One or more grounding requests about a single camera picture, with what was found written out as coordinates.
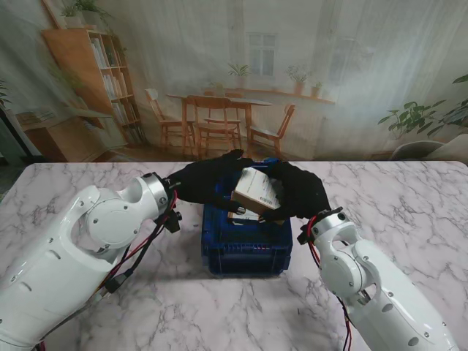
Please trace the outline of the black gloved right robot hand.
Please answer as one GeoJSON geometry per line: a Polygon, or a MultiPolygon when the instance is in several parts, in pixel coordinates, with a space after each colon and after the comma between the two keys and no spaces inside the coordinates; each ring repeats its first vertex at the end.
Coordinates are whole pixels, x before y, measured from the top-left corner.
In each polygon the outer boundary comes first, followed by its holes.
{"type": "Polygon", "coordinates": [[[265,211],[261,221],[273,222],[291,217],[311,219],[322,211],[331,210],[322,180],[308,170],[302,170],[289,162],[277,162],[266,174],[282,185],[280,207],[265,211]]]}

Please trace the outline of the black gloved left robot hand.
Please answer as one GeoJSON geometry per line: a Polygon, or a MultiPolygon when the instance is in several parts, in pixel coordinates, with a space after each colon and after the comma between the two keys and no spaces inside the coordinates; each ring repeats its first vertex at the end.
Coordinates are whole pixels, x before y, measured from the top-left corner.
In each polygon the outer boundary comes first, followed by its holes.
{"type": "Polygon", "coordinates": [[[243,150],[235,149],[213,159],[190,163],[165,178],[166,184],[176,190],[183,201],[209,204],[221,210],[244,214],[246,210],[239,202],[228,200],[216,192],[217,183],[224,177],[233,176],[254,164],[251,158],[243,157],[243,154],[243,150]]]}

